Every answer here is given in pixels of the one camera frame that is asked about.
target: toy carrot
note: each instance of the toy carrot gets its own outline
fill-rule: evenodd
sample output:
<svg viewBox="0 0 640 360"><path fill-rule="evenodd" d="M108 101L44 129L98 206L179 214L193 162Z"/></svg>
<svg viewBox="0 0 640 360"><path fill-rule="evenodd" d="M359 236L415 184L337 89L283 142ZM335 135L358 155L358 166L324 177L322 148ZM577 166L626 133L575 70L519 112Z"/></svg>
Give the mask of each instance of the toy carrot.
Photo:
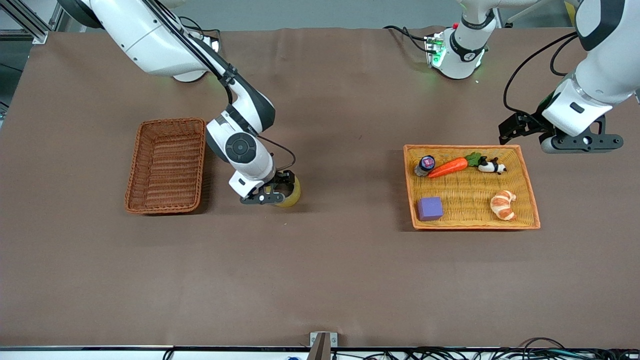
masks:
<svg viewBox="0 0 640 360"><path fill-rule="evenodd" d="M428 177L432 179L434 177L440 177L447 174L451 174L452 172L464 170L467 167L476 167L478 166L478 164L480 164L481 155L482 154L480 154L479 152L473 152L472 154L469 154L464 158L457 158L455 160L451 160L450 162L440 165L439 167L436 167L435 169L433 169L429 173Z"/></svg>

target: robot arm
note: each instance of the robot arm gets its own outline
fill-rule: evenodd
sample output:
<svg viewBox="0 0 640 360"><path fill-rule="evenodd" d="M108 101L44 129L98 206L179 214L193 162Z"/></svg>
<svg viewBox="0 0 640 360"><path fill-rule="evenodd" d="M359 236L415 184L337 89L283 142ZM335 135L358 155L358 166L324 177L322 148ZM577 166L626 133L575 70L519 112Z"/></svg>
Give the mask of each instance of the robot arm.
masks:
<svg viewBox="0 0 640 360"><path fill-rule="evenodd" d="M486 42L497 26L494 8L534 4L537 0L456 0L462 5L457 28L449 28L427 39L430 66L451 79L464 79L480 66Z"/></svg>
<svg viewBox="0 0 640 360"><path fill-rule="evenodd" d="M71 16L83 20L83 24L104 28L148 74L174 77L207 71L215 74L225 88L237 95L237 99L207 125L207 144L236 170L229 185L246 204L285 201L286 194L275 189L282 184L292 187L293 173L277 172L270 153L258 140L258 134L273 125L275 109L206 38L183 28L179 19L157 0L59 2Z"/></svg>
<svg viewBox="0 0 640 360"><path fill-rule="evenodd" d="M543 133L543 151L607 152L623 145L605 133L605 113L640 88L640 46L633 36L640 24L640 2L584 0L576 30L588 52L532 115L516 113L500 125L500 142ZM590 125L599 125L597 133Z"/></svg>

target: wicker basket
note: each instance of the wicker basket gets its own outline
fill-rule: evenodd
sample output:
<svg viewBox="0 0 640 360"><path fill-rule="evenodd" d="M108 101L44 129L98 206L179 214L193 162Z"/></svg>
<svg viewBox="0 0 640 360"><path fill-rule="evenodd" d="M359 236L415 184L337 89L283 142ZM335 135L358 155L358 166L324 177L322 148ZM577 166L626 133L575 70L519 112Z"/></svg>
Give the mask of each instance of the wicker basket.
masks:
<svg viewBox="0 0 640 360"><path fill-rule="evenodd" d="M125 209L132 214L186 213L200 203L206 124L152 120L136 135Z"/></svg>
<svg viewBox="0 0 640 360"><path fill-rule="evenodd" d="M436 159L436 165L440 166L474 151L490 159L500 158L500 163L505 164L508 171L498 175L480 172L475 167L469 167L434 179L418 177L413 172L423 156L432 155ZM412 222L416 229L526 230L540 228L536 199L519 145L405 145L404 169ZM501 190L509 190L517 196L512 203L513 211L518 215L514 221L500 220L491 210L491 198ZM436 221L420 221L417 216L417 203L423 197L440 197L444 216Z"/></svg>

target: purple cube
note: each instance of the purple cube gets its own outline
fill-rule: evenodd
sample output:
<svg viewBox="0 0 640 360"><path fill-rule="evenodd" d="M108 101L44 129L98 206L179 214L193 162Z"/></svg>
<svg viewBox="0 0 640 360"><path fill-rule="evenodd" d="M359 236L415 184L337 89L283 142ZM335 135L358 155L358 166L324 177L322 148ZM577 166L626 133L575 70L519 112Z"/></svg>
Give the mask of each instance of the purple cube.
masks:
<svg viewBox="0 0 640 360"><path fill-rule="evenodd" d="M423 197L418 200L418 219L420 221L438 220L444 215L439 197Z"/></svg>

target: brown tablecloth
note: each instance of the brown tablecloth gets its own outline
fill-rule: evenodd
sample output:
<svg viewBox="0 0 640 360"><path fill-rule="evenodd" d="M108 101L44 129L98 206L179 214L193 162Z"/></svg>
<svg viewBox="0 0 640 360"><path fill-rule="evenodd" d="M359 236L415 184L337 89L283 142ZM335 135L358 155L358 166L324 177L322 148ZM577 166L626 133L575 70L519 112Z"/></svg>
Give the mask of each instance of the brown tablecloth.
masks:
<svg viewBox="0 0 640 360"><path fill-rule="evenodd" d="M551 156L536 136L515 141L541 230L411 227L402 146L497 143L512 71L567 32L496 31L462 81L386 30L225 33L223 55L276 106L265 135L298 155L302 199L243 206L232 168L213 160L199 215L155 217L124 211L138 125L212 119L222 87L146 75L105 34L50 34L0 131L0 343L297 345L331 330L348 346L550 336L637 347L635 101L608 115L627 138L614 153ZM516 79L515 106L532 111L553 90L549 56ZM583 57L572 44L558 66Z"/></svg>

